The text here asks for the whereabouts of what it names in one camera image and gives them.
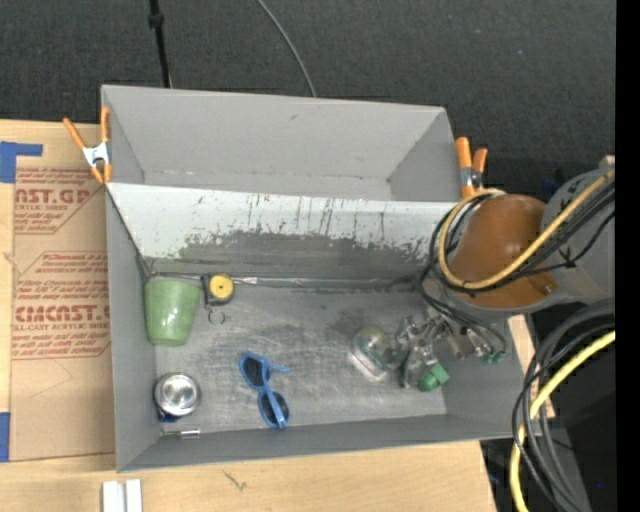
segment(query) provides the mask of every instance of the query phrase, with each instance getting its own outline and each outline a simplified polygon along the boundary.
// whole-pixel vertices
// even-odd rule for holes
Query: gray bin
[[[459,200],[444,109],[120,86],[102,93],[114,167],[107,232],[119,470],[510,435],[522,383],[513,352],[491,367],[445,361],[451,380],[431,393],[401,389],[393,376],[372,383],[348,357],[361,327],[393,334],[424,307],[409,279]],[[220,308],[225,322],[212,325],[201,308],[184,346],[151,345],[143,268],[230,274],[236,293]],[[262,421],[238,371],[245,350],[291,367],[270,381],[291,409],[286,429]],[[202,402],[162,423],[152,388],[172,371],[198,381]],[[199,435],[173,435],[192,430]]]

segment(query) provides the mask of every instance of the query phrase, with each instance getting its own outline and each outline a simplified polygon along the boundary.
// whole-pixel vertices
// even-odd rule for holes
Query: sunglasses
[[[289,406],[284,397],[269,387],[272,370],[291,372],[284,366],[272,366],[269,359],[253,352],[245,352],[238,364],[247,383],[258,391],[258,407],[264,421],[272,428],[284,428],[289,421]]]

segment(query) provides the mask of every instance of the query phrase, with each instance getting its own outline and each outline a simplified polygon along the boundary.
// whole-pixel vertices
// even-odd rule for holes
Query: plastic cup
[[[151,279],[144,286],[147,337],[154,345],[184,345],[200,305],[200,286],[178,279]]]

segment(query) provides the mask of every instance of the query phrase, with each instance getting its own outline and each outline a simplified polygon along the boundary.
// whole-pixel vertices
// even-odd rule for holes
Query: yellow cable
[[[596,352],[613,343],[615,339],[616,331],[614,330],[594,341],[591,345],[584,348],[579,354],[575,355],[567,363],[565,363],[564,366],[560,368],[560,370],[558,370],[549,380],[549,382],[547,382],[547,384],[545,384],[545,386],[540,390],[533,402],[531,402],[531,407],[529,408],[529,417],[531,419],[535,418],[536,414],[538,414],[538,411],[540,410],[540,407],[542,407],[551,393],[553,393],[555,389],[560,385],[560,383],[562,383],[569,375],[571,375],[578,366],[584,363]],[[524,443],[526,436],[527,434],[524,423],[520,423],[520,426],[518,427],[518,439],[521,443]],[[518,509],[518,512],[529,512],[529,509],[524,502],[522,489],[520,487],[520,457],[520,449],[514,442],[513,448],[511,449],[511,463],[509,466],[509,483],[511,485],[511,495],[513,496],[513,501],[516,505],[516,508]]]
[[[540,234],[538,238],[536,238],[533,243],[510,265],[501,270],[500,272],[494,274],[487,279],[483,279],[481,281],[465,281],[464,279],[460,279],[455,276],[446,261],[446,240],[447,235],[449,233],[449,228],[453,223],[455,217],[458,215],[460,210],[464,208],[464,206],[473,201],[474,199],[485,196],[488,194],[504,194],[501,190],[497,189],[480,189],[478,192],[473,194],[472,196],[464,198],[460,201],[455,208],[451,211],[447,219],[445,220],[442,230],[440,231],[440,235],[438,237],[438,260],[440,263],[440,267],[442,268],[442,273],[447,278],[447,280],[453,284],[454,286],[459,286],[461,288],[465,288],[467,290],[479,290],[481,288],[486,288],[487,286],[491,286],[498,281],[508,277],[513,274],[522,264],[524,264],[532,255],[535,253],[542,244],[544,244],[549,237],[560,227],[560,225],[571,215],[586,199],[593,194],[596,189],[600,188],[607,181],[615,176],[615,168],[610,169],[606,174],[600,176],[597,180],[595,180],[591,185],[585,188],[573,201],[571,201],[567,207],[560,212],[560,214],[547,226],[547,228]]]

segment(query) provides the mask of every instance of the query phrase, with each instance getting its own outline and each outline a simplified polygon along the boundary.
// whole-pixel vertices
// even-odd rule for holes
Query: green object
[[[144,286],[147,336],[154,345],[184,345],[200,304],[200,285],[151,279]]]
[[[433,391],[449,380],[449,374],[440,363],[431,367],[431,371],[418,381],[420,391]]]
[[[502,361],[504,359],[505,355],[506,355],[506,353],[504,351],[502,351],[502,352],[494,352],[492,354],[486,354],[486,355],[482,356],[480,358],[480,360],[482,361],[482,364],[484,366],[489,366],[490,364],[499,364],[500,361]]]

